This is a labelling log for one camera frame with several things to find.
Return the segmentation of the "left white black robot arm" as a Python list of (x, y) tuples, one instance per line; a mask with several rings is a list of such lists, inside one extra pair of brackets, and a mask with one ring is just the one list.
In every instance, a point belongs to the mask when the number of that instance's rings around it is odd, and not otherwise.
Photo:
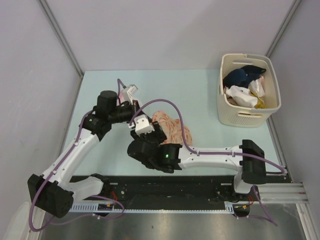
[(133, 99), (134, 85), (119, 94), (105, 90), (97, 98), (93, 109), (84, 114), (78, 132), (67, 149), (41, 175), (33, 174), (27, 181), (31, 206), (38, 207), (56, 218), (64, 217), (74, 202), (96, 196), (105, 200), (110, 196), (110, 180), (94, 173), (88, 178), (71, 182), (71, 178), (88, 153), (101, 142), (113, 124), (128, 123), (138, 110)]

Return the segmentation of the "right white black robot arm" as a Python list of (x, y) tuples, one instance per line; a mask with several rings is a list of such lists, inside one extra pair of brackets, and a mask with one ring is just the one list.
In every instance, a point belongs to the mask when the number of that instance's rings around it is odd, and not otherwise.
[(251, 140), (227, 148), (218, 154), (204, 154), (203, 149), (189, 151), (179, 143), (164, 143), (167, 136), (158, 122), (140, 119), (130, 124), (133, 141), (127, 148), (129, 157), (146, 168), (172, 174), (193, 168), (222, 168), (236, 172), (231, 196), (242, 201), (252, 186), (267, 182), (266, 164), (259, 158), (264, 152)]

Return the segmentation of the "floral orange bra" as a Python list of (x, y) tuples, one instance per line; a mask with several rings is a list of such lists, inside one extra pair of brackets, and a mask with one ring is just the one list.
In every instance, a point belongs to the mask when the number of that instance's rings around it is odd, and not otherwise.
[(184, 139), (182, 135), (182, 126), (179, 119), (173, 119), (167, 115), (162, 110), (156, 111), (152, 115), (152, 121), (157, 121), (164, 134), (166, 135), (166, 140), (162, 143), (164, 144), (181, 144), (184, 145)]

